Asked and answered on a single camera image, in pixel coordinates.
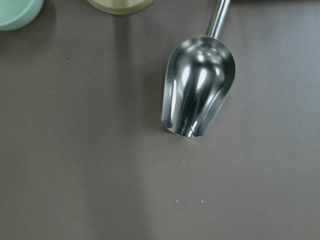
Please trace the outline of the steel scoop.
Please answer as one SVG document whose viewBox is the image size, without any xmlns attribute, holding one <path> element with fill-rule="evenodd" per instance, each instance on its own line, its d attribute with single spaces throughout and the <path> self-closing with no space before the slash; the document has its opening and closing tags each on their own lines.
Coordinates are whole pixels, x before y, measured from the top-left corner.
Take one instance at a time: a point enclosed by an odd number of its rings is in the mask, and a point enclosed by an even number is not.
<svg viewBox="0 0 320 240">
<path fill-rule="evenodd" d="M 206 34 L 184 40 L 168 60 L 161 121 L 176 135 L 205 135 L 234 82 L 235 59 L 219 40 L 229 5 L 216 1 Z"/>
</svg>

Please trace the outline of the round wooden stand base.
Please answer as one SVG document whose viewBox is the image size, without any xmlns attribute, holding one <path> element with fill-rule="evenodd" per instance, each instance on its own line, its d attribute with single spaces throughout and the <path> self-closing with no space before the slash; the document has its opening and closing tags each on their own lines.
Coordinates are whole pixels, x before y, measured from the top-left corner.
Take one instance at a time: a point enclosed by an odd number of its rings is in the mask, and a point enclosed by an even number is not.
<svg viewBox="0 0 320 240">
<path fill-rule="evenodd" d="M 87 2 L 104 13 L 124 16 L 146 9 L 155 0 L 87 0 Z"/>
</svg>

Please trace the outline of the mint green bowl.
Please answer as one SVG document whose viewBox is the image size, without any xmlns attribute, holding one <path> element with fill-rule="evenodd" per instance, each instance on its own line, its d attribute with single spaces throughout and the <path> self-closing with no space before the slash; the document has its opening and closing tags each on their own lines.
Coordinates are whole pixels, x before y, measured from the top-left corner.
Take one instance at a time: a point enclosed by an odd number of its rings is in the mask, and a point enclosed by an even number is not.
<svg viewBox="0 0 320 240">
<path fill-rule="evenodd" d="M 0 30 L 13 31 L 31 23 L 40 13 L 43 0 L 1 0 Z"/>
</svg>

